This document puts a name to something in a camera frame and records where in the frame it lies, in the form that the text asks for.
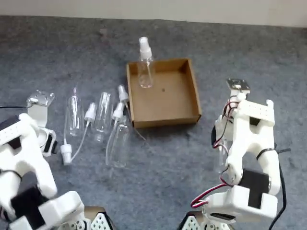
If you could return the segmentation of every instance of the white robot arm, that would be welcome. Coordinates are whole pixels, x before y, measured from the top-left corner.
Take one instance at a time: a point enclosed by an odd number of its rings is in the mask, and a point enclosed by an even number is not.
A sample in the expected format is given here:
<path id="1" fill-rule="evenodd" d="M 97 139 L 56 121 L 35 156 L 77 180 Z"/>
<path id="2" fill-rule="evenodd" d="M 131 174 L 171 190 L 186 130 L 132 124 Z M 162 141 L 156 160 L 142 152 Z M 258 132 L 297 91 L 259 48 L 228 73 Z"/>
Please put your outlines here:
<path id="1" fill-rule="evenodd" d="M 225 170 L 231 180 L 207 190 L 195 198 L 192 208 L 202 207 L 203 223 L 212 226 L 234 222 L 272 220 L 277 213 L 277 197 L 281 186 L 278 154 L 275 150 L 273 102 L 267 105 L 247 101 L 250 88 L 246 81 L 228 79 L 231 96 L 215 122 L 212 147 L 226 151 Z M 232 141 L 228 150 L 223 142 Z M 246 152 L 254 154 L 263 172 L 242 167 Z M 217 188 L 228 186 L 222 193 L 208 195 Z"/>
<path id="2" fill-rule="evenodd" d="M 27 114 L 0 124 L 0 207 L 11 230 L 48 230 L 84 219 L 84 204 L 75 191 L 57 193 L 50 166 L 38 140 L 39 128 Z M 32 171 L 37 185 L 18 194 L 22 176 Z"/>

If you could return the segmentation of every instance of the cardboard box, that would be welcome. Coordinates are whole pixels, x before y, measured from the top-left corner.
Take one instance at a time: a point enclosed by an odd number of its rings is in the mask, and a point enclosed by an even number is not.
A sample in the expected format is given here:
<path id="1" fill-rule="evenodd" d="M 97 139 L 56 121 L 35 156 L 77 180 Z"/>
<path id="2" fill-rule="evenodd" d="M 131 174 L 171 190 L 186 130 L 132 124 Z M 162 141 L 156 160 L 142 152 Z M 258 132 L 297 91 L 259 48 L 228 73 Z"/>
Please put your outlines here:
<path id="1" fill-rule="evenodd" d="M 190 59 L 154 63 L 153 87 L 139 85 L 137 62 L 127 65 L 130 111 L 134 127 L 197 123 L 201 106 Z"/>

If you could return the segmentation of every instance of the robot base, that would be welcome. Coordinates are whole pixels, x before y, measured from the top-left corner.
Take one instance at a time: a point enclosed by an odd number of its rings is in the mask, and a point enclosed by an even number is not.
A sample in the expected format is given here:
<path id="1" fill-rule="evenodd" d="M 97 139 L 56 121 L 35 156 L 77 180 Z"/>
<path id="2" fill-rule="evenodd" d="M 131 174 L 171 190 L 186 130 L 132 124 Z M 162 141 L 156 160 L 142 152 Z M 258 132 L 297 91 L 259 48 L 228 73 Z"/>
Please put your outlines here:
<path id="1" fill-rule="evenodd" d="M 188 212 L 177 230 L 235 230 L 231 225 L 205 218 L 201 211 Z"/>

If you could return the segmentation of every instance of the clear plastic bottle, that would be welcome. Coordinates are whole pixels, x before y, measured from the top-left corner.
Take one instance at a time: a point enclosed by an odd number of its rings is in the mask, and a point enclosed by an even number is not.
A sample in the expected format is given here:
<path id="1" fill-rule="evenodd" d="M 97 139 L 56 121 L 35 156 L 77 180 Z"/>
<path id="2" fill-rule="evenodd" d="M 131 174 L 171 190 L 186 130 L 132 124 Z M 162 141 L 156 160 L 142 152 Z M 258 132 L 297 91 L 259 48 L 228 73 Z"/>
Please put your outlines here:
<path id="1" fill-rule="evenodd" d="M 148 44 L 147 37 L 141 37 L 140 43 L 140 61 L 138 63 L 139 84 L 143 88 L 150 88 L 154 83 L 154 61 L 152 50 Z"/>
<path id="2" fill-rule="evenodd" d="M 228 144 L 225 139 L 222 139 L 220 144 L 225 146 L 228 150 Z M 228 157 L 228 153 L 222 146 L 219 146 L 218 150 L 219 150 L 219 153 L 218 153 L 218 156 L 216 157 L 217 159 L 216 159 L 215 170 L 220 174 L 222 173 L 222 171 L 225 170 L 225 162 Z"/>
<path id="3" fill-rule="evenodd" d="M 122 121 L 117 123 L 112 131 L 113 142 L 106 153 L 106 165 L 108 166 L 116 168 L 126 167 L 129 152 L 129 128 L 126 122 L 127 118 L 124 116 Z"/>
<path id="4" fill-rule="evenodd" d="M 84 133 L 84 110 L 76 87 L 73 88 L 72 96 L 68 99 L 66 107 L 64 138 L 66 138 L 66 133 L 74 137 Z"/>
<path id="5" fill-rule="evenodd" d="M 96 117 L 92 129 L 95 134 L 95 140 L 103 141 L 106 134 L 111 130 L 111 115 L 113 113 L 112 95 L 107 92 L 102 92 Z"/>

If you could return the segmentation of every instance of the white wall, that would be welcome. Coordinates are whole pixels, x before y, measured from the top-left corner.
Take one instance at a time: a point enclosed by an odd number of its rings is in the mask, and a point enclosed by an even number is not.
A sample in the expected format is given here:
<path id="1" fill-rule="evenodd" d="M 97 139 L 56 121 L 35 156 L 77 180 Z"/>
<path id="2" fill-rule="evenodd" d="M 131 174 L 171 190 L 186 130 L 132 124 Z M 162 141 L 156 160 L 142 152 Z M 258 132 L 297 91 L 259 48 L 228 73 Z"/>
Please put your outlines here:
<path id="1" fill-rule="evenodd" d="M 307 0 L 0 0 L 0 14 L 307 27 Z"/>

